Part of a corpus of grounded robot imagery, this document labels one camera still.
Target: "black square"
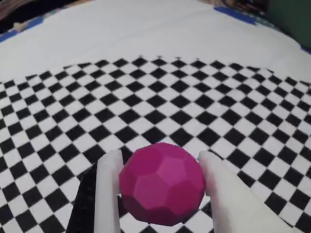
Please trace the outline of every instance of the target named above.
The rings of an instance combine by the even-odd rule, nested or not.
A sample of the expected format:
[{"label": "black square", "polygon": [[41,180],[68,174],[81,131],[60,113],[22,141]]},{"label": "black square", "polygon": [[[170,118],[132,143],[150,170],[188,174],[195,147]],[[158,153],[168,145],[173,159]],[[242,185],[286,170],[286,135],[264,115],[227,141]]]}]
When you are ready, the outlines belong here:
[{"label": "black square", "polygon": [[45,133],[45,136],[48,138],[50,142],[52,142],[54,139],[56,139],[59,135],[61,135],[63,132],[61,129],[56,125],[54,128],[50,129]]},{"label": "black square", "polygon": [[133,121],[137,120],[140,116],[134,112],[132,109],[127,110],[126,112],[119,115],[119,117],[126,123],[130,124]]},{"label": "black square", "polygon": [[222,115],[222,118],[231,125],[235,125],[241,119],[241,116],[229,109]]},{"label": "black square", "polygon": [[224,106],[231,107],[236,103],[236,101],[232,99],[230,96],[225,96],[219,101],[219,103],[221,103]]},{"label": "black square", "polygon": [[160,92],[166,88],[166,85],[157,81],[154,84],[150,85],[149,88],[153,90],[154,92]]},{"label": "black square", "polygon": [[227,94],[229,91],[232,90],[231,87],[228,87],[226,85],[224,85],[223,83],[220,84],[218,87],[216,87],[216,90],[223,93],[223,94]]},{"label": "black square", "polygon": [[275,126],[279,126],[283,120],[282,118],[279,118],[277,115],[275,115],[274,113],[271,113],[268,117],[267,117],[267,121],[269,121],[270,123],[274,124]]},{"label": "black square", "polygon": [[53,212],[59,210],[64,205],[68,204],[69,201],[63,194],[60,189],[56,189],[54,192],[49,194],[45,200],[47,201],[48,205],[50,206]]},{"label": "black square", "polygon": [[181,71],[181,70],[175,70],[171,74],[176,76],[176,77],[178,77],[178,78],[180,78],[180,79],[187,76],[187,74],[185,72]]},{"label": "black square", "polygon": [[10,126],[8,127],[8,130],[9,130],[11,136],[13,136],[13,135],[19,133],[20,131],[22,131],[23,128],[22,128],[22,126],[20,125],[20,123],[17,122],[17,123],[15,123],[15,124],[13,124],[13,125],[10,125]]},{"label": "black square", "polygon": [[181,93],[184,90],[186,90],[189,87],[188,84],[184,83],[183,81],[179,80],[177,82],[175,82],[171,88],[173,88],[175,91]]},{"label": "black square", "polygon": [[286,203],[287,203],[286,200],[284,200],[282,197],[275,194],[274,192],[271,193],[271,195],[265,201],[265,204],[269,206],[269,208],[277,215],[282,211]]},{"label": "black square", "polygon": [[44,105],[44,107],[47,107],[47,106],[51,105],[52,103],[56,102],[56,99],[54,98],[54,96],[49,96],[49,97],[46,97],[45,99],[41,100],[41,102]]},{"label": "black square", "polygon": [[105,137],[111,135],[111,132],[109,132],[104,126],[100,125],[96,129],[89,132],[89,134],[92,136],[92,138],[94,138],[96,142],[100,142]]},{"label": "black square", "polygon": [[303,178],[303,175],[300,174],[298,171],[290,167],[290,169],[286,172],[284,179],[286,179],[289,183],[293,184],[294,186],[298,186]]},{"label": "black square", "polygon": [[23,197],[28,207],[31,207],[32,205],[36,204],[38,201],[42,199],[42,196],[37,187],[33,187],[32,189],[23,193]]},{"label": "black square", "polygon": [[192,74],[193,77],[197,78],[198,80],[202,81],[208,77],[208,75],[202,71],[197,71]]},{"label": "black square", "polygon": [[53,116],[53,119],[56,121],[56,123],[61,122],[63,119],[66,119],[69,116],[69,114],[66,112],[65,109],[59,111]]},{"label": "black square", "polygon": [[162,70],[161,68],[157,68],[156,70],[154,70],[150,73],[150,75],[154,76],[156,79],[160,79],[166,74],[167,74],[167,72]]},{"label": "black square", "polygon": [[138,135],[132,128],[125,127],[124,129],[115,133],[115,135],[123,142],[127,143],[128,141],[132,140],[134,137]]},{"label": "black square", "polygon": [[177,96],[175,99],[171,100],[171,103],[176,105],[179,108],[183,108],[187,104],[189,104],[190,101],[183,96]]},{"label": "black square", "polygon": [[192,138],[189,133],[187,133],[184,129],[180,128],[176,132],[170,135],[170,138],[180,147],[186,145]]},{"label": "black square", "polygon": [[32,126],[26,130],[26,134],[29,137],[29,139],[31,140],[31,139],[39,136],[40,134],[42,134],[42,131],[38,125],[34,125],[34,126]]},{"label": "black square", "polygon": [[180,110],[179,112],[177,112],[174,115],[172,115],[171,119],[173,119],[178,124],[183,125],[183,124],[187,123],[189,120],[191,120],[192,117],[190,117],[184,111]]},{"label": "black square", "polygon": [[77,138],[79,138],[82,135],[84,135],[85,133],[86,133],[85,130],[80,125],[76,125],[71,130],[69,130],[66,133],[66,135],[68,136],[68,138],[70,138],[71,141],[74,141]]},{"label": "black square", "polygon": [[60,157],[62,157],[62,159],[65,162],[68,162],[69,160],[71,160],[72,158],[76,157],[80,152],[78,151],[78,149],[76,148],[75,145],[70,144],[69,146],[65,147],[64,149],[62,149],[59,152]]},{"label": "black square", "polygon": [[289,165],[291,165],[293,163],[293,161],[295,160],[295,158],[297,157],[297,154],[292,151],[291,149],[289,149],[288,147],[284,147],[280,153],[278,154],[278,157],[283,160],[284,162],[288,163]]},{"label": "black square", "polygon": [[158,128],[153,127],[147,132],[143,133],[142,136],[146,138],[151,144],[161,141],[166,135]]},{"label": "black square", "polygon": [[48,114],[48,112],[44,109],[36,114],[34,114],[34,118],[37,122],[41,122],[43,120],[45,120],[46,118],[48,118],[50,115]]},{"label": "black square", "polygon": [[35,221],[33,215],[30,213],[29,210],[26,212],[18,215],[16,217],[16,221],[18,222],[20,228],[23,230],[23,232],[28,231],[35,225],[37,225],[37,222]]},{"label": "black square", "polygon": [[142,71],[141,69],[137,69],[133,72],[130,73],[130,75],[134,78],[134,79],[139,79],[142,76],[144,76],[146,73],[144,71]]},{"label": "black square", "polygon": [[294,204],[298,208],[304,210],[307,206],[307,204],[310,201],[310,197],[303,192],[301,192],[299,189],[296,189],[294,194],[292,195],[290,199],[290,203]]},{"label": "black square", "polygon": [[122,87],[122,85],[117,81],[112,81],[110,83],[107,83],[105,85],[105,87],[107,87],[110,91],[114,91],[114,90],[117,90],[118,88]]},{"label": "black square", "polygon": [[298,140],[302,144],[305,144],[309,136],[301,132],[300,130],[296,130],[295,133],[293,134],[293,138]]},{"label": "black square", "polygon": [[245,139],[245,136],[236,129],[232,128],[226,133],[224,138],[237,147]]},{"label": "black square", "polygon": [[273,190],[280,180],[281,178],[279,176],[277,176],[270,170],[265,170],[265,172],[262,174],[262,176],[259,178],[258,181],[262,183],[264,186]]},{"label": "black square", "polygon": [[90,149],[83,152],[83,155],[90,161],[90,163],[95,163],[99,158],[105,154],[105,151],[98,145],[91,147]]},{"label": "black square", "polygon": [[52,176],[59,186],[74,177],[73,173],[66,165],[54,172]]},{"label": "black square", "polygon": [[111,104],[113,104],[114,102],[118,101],[118,98],[115,97],[113,94],[108,94],[108,95],[102,97],[100,100],[101,100],[101,102],[102,102],[103,104],[105,104],[106,106],[108,106],[108,105],[111,105]]},{"label": "black square", "polygon": [[11,138],[6,139],[5,141],[0,143],[0,148],[2,150],[3,154],[6,154],[7,152],[13,150],[15,148],[15,145]]},{"label": "black square", "polygon": [[290,139],[286,133],[279,129],[277,129],[272,136],[284,144]]},{"label": "black square", "polygon": [[269,135],[261,129],[255,128],[255,130],[249,135],[249,137],[253,141],[257,142],[259,145],[262,145],[269,138]]},{"label": "black square", "polygon": [[81,122],[85,118],[89,117],[90,115],[91,115],[91,113],[89,113],[88,110],[83,108],[80,111],[78,111],[75,114],[73,114],[72,116],[73,116],[73,118],[76,119],[76,121]]},{"label": "black square", "polygon": [[145,118],[153,124],[157,124],[161,122],[166,117],[160,113],[158,110],[154,110],[153,112],[147,114]]},{"label": "black square", "polygon": [[277,106],[275,103],[273,103],[271,100],[269,99],[264,99],[263,102],[261,102],[262,106],[266,107],[267,109],[269,109],[270,111],[274,110],[275,107]]},{"label": "black square", "polygon": [[44,233],[61,233],[65,231],[54,215],[41,222],[40,227]]},{"label": "black square", "polygon": [[120,70],[120,69],[117,69],[111,73],[109,73],[109,75],[112,77],[112,78],[115,78],[115,79],[118,79],[119,77],[123,76],[125,73]]},{"label": "black square", "polygon": [[5,171],[8,168],[8,165],[6,164],[3,157],[0,157],[0,172]]},{"label": "black square", "polygon": [[14,198],[16,198],[18,195],[20,195],[20,192],[14,182],[9,184],[5,188],[3,188],[2,191],[7,202],[10,202]]},{"label": "black square", "polygon": [[162,97],[156,95],[148,99],[147,102],[150,103],[153,107],[157,108],[164,104],[166,101]]},{"label": "black square", "polygon": [[269,166],[272,160],[274,160],[275,156],[264,148],[260,148],[260,150],[255,154],[253,158],[262,165]]},{"label": "black square", "polygon": [[311,232],[311,216],[306,213],[302,213],[298,222],[296,223],[296,227],[303,232]]},{"label": "black square", "polygon": [[62,98],[59,102],[61,105],[66,107],[67,105],[71,104],[74,101],[75,101],[74,97],[72,97],[72,95],[68,95],[68,96]]},{"label": "black square", "polygon": [[291,123],[292,125],[298,127],[301,120],[299,118],[297,118],[296,116],[289,114],[289,116],[286,118],[286,121]]},{"label": "black square", "polygon": [[4,108],[1,108],[1,112],[2,112],[2,115],[5,117],[5,116],[11,114],[12,112],[14,112],[14,109],[12,108],[11,105],[9,105],[9,106],[6,106]]},{"label": "black square", "polygon": [[200,105],[202,108],[207,109],[209,106],[211,106],[214,103],[214,100],[212,100],[210,97],[206,95],[201,95],[196,101],[196,104]]},{"label": "black square", "polygon": [[233,163],[235,166],[242,168],[244,165],[248,162],[250,159],[249,156],[244,154],[242,151],[239,149],[236,149],[229,157],[227,160],[229,160],[231,163]]},{"label": "black square", "polygon": [[101,122],[105,122],[111,118],[113,118],[115,115],[107,108],[101,110],[100,112],[95,114],[95,117]]},{"label": "black square", "polygon": [[27,169],[25,168],[23,161],[15,164],[13,167],[10,168],[10,170],[15,180],[27,173]]},{"label": "black square", "polygon": [[137,97],[135,94],[126,97],[123,100],[127,105],[129,105],[130,107],[135,106],[136,104],[140,103],[142,100],[141,98]]},{"label": "black square", "polygon": [[210,128],[203,130],[197,137],[209,147],[211,147],[220,138],[220,136]]},{"label": "black square", "polygon": [[249,175],[247,175],[245,172],[243,171],[240,171],[238,173],[238,177],[248,186],[248,187],[251,187],[254,183],[255,183],[255,180],[250,177]]}]

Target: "magenta ball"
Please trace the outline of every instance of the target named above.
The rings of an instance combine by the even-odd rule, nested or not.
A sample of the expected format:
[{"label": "magenta ball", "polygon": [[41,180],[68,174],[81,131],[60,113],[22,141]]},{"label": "magenta ball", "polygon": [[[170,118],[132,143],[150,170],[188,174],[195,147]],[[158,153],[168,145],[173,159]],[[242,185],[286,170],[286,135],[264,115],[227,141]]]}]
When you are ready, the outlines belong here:
[{"label": "magenta ball", "polygon": [[200,165],[181,147],[138,149],[120,173],[123,205],[140,221],[173,226],[193,214],[204,195]]}]

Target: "ball facet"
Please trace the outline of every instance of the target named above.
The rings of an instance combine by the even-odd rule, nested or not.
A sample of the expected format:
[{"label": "ball facet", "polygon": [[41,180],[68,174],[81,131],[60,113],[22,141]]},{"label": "ball facet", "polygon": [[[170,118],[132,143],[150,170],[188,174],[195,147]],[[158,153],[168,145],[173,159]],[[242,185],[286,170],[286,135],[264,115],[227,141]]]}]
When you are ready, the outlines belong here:
[{"label": "ball facet", "polygon": [[200,165],[181,147],[138,149],[120,173],[124,207],[140,221],[173,226],[194,213],[204,195]]}]

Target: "faceted ball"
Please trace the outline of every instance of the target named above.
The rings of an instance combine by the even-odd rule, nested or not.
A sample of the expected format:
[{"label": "faceted ball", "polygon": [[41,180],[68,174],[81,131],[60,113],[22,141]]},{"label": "faceted ball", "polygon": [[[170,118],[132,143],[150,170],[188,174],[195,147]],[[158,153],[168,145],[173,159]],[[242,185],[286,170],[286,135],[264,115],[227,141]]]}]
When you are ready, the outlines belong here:
[{"label": "faceted ball", "polygon": [[120,173],[122,201],[137,220],[173,226],[194,213],[204,195],[200,165],[181,147],[138,149]]}]

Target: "checkered mat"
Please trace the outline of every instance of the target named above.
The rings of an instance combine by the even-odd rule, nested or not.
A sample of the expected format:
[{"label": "checkered mat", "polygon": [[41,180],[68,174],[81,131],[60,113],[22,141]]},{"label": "checkered mat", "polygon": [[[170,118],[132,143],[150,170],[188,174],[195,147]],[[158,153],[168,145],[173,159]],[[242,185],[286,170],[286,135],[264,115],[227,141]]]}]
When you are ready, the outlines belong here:
[{"label": "checkered mat", "polygon": [[[310,84],[200,60],[102,60],[0,84],[0,232],[59,233],[80,174],[107,151],[211,149],[277,215],[311,232]],[[120,211],[125,233],[209,232],[210,202],[172,228]]]}]

